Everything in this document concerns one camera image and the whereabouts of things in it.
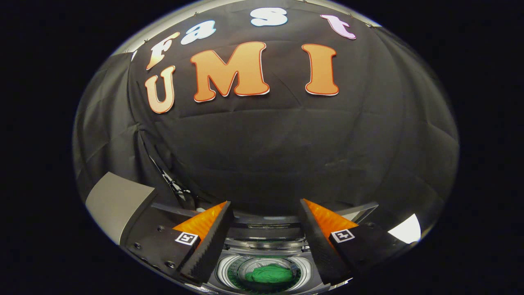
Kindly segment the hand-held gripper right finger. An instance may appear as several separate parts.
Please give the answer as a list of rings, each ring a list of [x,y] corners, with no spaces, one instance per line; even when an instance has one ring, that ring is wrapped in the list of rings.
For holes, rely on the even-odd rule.
[[[411,248],[374,222],[359,225],[304,198],[298,217],[325,284],[364,276]]]

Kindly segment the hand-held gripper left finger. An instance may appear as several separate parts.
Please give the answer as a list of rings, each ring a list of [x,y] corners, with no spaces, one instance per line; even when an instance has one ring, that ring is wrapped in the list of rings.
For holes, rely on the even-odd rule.
[[[125,250],[170,280],[200,287],[208,282],[219,261],[232,221],[229,201],[176,226],[146,211],[131,228]]]

